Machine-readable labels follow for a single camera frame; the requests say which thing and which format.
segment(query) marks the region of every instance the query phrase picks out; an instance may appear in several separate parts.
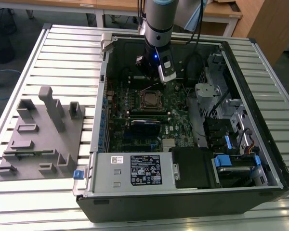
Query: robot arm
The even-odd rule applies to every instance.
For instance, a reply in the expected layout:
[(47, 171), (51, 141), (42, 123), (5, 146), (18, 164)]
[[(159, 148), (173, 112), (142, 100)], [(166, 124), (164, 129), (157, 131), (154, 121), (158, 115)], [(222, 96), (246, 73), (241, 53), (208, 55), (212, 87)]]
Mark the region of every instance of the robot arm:
[(162, 83), (176, 78), (170, 40), (173, 24), (193, 31), (191, 39), (201, 24), (203, 9), (207, 0), (146, 0), (145, 50), (137, 57), (136, 66), (147, 77), (159, 77)]
[(149, 77), (159, 75), (162, 83), (176, 78), (170, 39), (179, 0), (145, 2), (145, 51), (136, 66)]

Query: gray plastic block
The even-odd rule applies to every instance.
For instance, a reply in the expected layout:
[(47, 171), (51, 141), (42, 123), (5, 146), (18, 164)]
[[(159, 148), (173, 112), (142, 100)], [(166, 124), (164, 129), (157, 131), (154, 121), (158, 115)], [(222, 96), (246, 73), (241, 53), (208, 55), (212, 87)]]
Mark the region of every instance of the gray plastic block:
[(23, 120), (32, 120), (30, 110), (35, 110), (35, 105), (30, 99), (20, 100), (17, 112)]
[(21, 133), (21, 132), (38, 132), (39, 127), (37, 124), (21, 124), (18, 125), (16, 130)]
[(70, 102), (68, 112), (71, 116), (71, 119), (79, 119), (82, 117), (80, 105), (78, 102)]
[(62, 172), (70, 172), (74, 171), (76, 164), (74, 160), (71, 158), (71, 155), (68, 154), (66, 160), (63, 158), (61, 154), (59, 154), (57, 166), (60, 168)]
[(28, 140), (28, 141), (12, 141), (12, 144), (10, 145), (10, 148), (12, 149), (28, 149), (33, 148), (34, 142)]
[(64, 117), (64, 110), (63, 110), (63, 107), (62, 107), (62, 105), (61, 105), (60, 100), (56, 99), (56, 100), (54, 100), (54, 101), (55, 101), (55, 103), (56, 103), (56, 108), (58, 109), (58, 112), (59, 112), (60, 116), (61, 116), (61, 117)]
[[(77, 102), (73, 102), (72, 107), (61, 105), (48, 92), (52, 92), (51, 88), (43, 88), (42, 98), (46, 103), (53, 104), (50, 107), (54, 106), (55, 109), (33, 105), (31, 100), (19, 104), (20, 109), (27, 109), (26, 113), (29, 112), (31, 119), (18, 118), (8, 147), (2, 155), (0, 181), (73, 177), (85, 107)], [(58, 132), (56, 123), (50, 117), (51, 110), (64, 123), (64, 131)], [(34, 130), (32, 124), (36, 124), (38, 129)], [(32, 131), (19, 131), (19, 128), (32, 128)]]
[(0, 176), (1, 177), (10, 177), (16, 175), (17, 169), (11, 165), (6, 164), (5, 166), (0, 166)]
[(42, 175), (55, 174), (57, 172), (57, 169), (53, 165), (53, 163), (40, 163), (39, 164), (39, 172)]
[(65, 127), (59, 112), (60, 109), (57, 108), (57, 105), (61, 105), (61, 103), (58, 103), (59, 100), (55, 101), (53, 99), (52, 88), (49, 86), (42, 86), (39, 90), (39, 99), (45, 103), (48, 115), (53, 121), (57, 131), (63, 132)]
[(45, 158), (45, 159), (57, 159), (58, 158), (58, 151), (55, 150), (51, 150), (50, 152), (44, 151), (41, 153), (41, 155)]

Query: blue latch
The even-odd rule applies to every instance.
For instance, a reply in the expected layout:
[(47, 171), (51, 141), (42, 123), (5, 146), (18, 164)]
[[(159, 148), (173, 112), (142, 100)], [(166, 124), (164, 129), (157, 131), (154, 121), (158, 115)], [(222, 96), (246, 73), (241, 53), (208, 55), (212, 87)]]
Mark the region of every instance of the blue latch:
[(228, 149), (232, 149), (232, 145), (231, 145), (229, 136), (225, 136), (225, 139), (226, 139), (226, 142), (227, 142), (227, 147), (228, 147)]
[(73, 174), (74, 180), (83, 180), (85, 176), (85, 171), (75, 170)]
[(216, 167), (232, 166), (229, 155), (217, 155), (214, 158), (214, 163)]
[(261, 160), (260, 160), (260, 157), (259, 157), (258, 155), (255, 156), (255, 160), (256, 160), (257, 166), (258, 166), (258, 165), (261, 165)]

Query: metal workbench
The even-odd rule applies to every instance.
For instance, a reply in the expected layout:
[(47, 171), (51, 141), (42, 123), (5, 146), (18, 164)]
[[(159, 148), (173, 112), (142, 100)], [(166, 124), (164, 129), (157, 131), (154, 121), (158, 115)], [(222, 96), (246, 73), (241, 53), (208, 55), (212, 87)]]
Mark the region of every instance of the metal workbench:
[[(86, 106), (78, 166), (88, 164), (102, 61), (100, 39), (105, 31), (136, 33), (57, 25), (42, 30), (0, 119), (0, 162), (17, 121), (19, 100), (30, 98), (35, 104), (42, 103), (38, 99), (39, 87), (50, 85), (54, 98), (62, 104), (78, 101)], [(257, 44), (244, 38), (225, 40), (289, 169), (289, 96)], [(0, 182), (0, 230), (289, 230), (289, 197), (262, 204), (243, 215), (93, 224), (76, 203), (72, 193), (75, 185), (85, 188), (84, 180), (74, 184), (73, 179)]]

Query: warning label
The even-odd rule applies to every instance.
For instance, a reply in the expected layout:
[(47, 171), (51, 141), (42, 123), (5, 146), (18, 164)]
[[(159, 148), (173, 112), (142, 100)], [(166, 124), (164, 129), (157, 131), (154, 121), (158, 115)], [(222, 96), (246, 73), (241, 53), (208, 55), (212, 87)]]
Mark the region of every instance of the warning label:
[(162, 184), (159, 155), (131, 156), (131, 184)]

